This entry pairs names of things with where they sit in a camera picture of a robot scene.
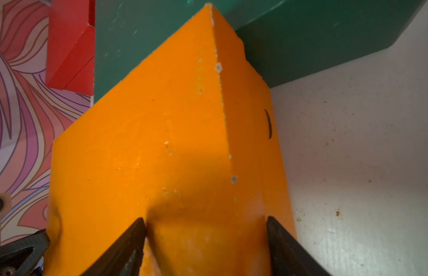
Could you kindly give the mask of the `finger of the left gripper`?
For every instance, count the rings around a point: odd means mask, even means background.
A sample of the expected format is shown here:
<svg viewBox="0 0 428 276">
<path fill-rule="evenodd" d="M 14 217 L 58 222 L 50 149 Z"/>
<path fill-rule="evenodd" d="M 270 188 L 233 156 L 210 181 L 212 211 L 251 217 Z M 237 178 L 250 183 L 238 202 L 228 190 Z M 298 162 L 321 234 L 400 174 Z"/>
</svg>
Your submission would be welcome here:
<svg viewBox="0 0 428 276">
<path fill-rule="evenodd" d="M 39 261 L 50 245 L 45 230 L 0 246 L 0 276 L 41 276 Z"/>
</svg>

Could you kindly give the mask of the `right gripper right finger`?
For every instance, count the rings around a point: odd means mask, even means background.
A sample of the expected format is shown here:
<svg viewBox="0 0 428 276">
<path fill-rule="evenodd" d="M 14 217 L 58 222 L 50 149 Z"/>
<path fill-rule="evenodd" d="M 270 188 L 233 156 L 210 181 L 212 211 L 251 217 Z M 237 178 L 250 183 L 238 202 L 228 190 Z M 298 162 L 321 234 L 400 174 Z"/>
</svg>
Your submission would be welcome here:
<svg viewBox="0 0 428 276">
<path fill-rule="evenodd" d="M 266 228 L 272 275 L 330 276 L 273 216 L 268 217 Z"/>
</svg>

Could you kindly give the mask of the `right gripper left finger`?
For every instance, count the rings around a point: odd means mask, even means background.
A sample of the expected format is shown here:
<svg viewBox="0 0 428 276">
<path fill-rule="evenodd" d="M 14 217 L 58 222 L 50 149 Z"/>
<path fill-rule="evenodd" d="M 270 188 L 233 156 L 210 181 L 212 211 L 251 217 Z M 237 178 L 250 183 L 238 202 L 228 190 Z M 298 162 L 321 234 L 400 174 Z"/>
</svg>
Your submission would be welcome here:
<svg viewBox="0 0 428 276">
<path fill-rule="evenodd" d="M 140 217 L 82 274 L 137 276 L 143 261 L 146 225 Z"/>
</svg>

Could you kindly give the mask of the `orange shoebox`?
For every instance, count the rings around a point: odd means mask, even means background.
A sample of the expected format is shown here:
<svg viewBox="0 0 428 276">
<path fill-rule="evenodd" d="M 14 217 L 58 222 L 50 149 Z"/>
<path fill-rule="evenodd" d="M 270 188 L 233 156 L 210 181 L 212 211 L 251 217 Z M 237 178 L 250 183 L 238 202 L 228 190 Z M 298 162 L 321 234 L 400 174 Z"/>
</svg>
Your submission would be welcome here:
<svg viewBox="0 0 428 276">
<path fill-rule="evenodd" d="M 142 276 L 269 276 L 294 231 L 270 89 L 205 5 L 54 142 L 47 276 L 78 276 L 143 218 Z"/>
</svg>

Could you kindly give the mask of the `red shoebox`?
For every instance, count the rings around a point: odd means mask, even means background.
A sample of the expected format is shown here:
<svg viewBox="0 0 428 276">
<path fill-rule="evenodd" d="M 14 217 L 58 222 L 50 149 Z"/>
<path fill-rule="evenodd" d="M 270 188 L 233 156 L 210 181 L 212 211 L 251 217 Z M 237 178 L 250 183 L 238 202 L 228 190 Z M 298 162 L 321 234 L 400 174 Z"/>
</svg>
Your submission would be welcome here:
<svg viewBox="0 0 428 276">
<path fill-rule="evenodd" d="M 94 95 L 95 1 L 55 0 L 49 11 L 48 87 Z"/>
</svg>

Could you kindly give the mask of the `green shoebox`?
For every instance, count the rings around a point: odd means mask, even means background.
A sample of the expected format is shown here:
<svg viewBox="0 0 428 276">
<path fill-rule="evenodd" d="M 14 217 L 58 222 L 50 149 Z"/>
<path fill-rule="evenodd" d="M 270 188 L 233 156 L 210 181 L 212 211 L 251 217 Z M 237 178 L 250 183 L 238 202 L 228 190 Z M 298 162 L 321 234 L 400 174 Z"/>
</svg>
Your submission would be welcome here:
<svg viewBox="0 0 428 276">
<path fill-rule="evenodd" d="M 269 87 L 388 48 L 423 1 L 213 1 Z M 205 6 L 96 1 L 94 101 Z"/>
</svg>

